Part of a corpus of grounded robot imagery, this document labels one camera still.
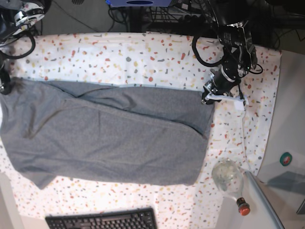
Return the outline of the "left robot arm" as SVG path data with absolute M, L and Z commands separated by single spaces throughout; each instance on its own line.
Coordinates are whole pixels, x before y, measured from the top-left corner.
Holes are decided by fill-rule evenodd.
M 231 90 L 240 88 L 242 78 L 258 66 L 256 49 L 252 42 L 248 18 L 250 6 L 245 0 L 206 0 L 212 28 L 223 46 L 223 56 L 210 71 L 210 80 L 204 85 L 202 102 L 213 104 L 234 98 Z

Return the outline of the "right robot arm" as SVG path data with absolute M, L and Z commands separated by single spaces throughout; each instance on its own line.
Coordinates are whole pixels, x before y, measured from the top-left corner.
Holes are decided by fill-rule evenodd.
M 40 21 L 50 7 L 50 0 L 2 0 L 0 2 L 0 46 L 5 47 L 12 42 L 27 36 L 31 48 L 24 54 L 14 56 L 0 52 L 0 93 L 7 95 L 12 91 L 9 73 L 5 70 L 6 60 L 18 60 L 30 55 L 35 47 L 31 28 Z

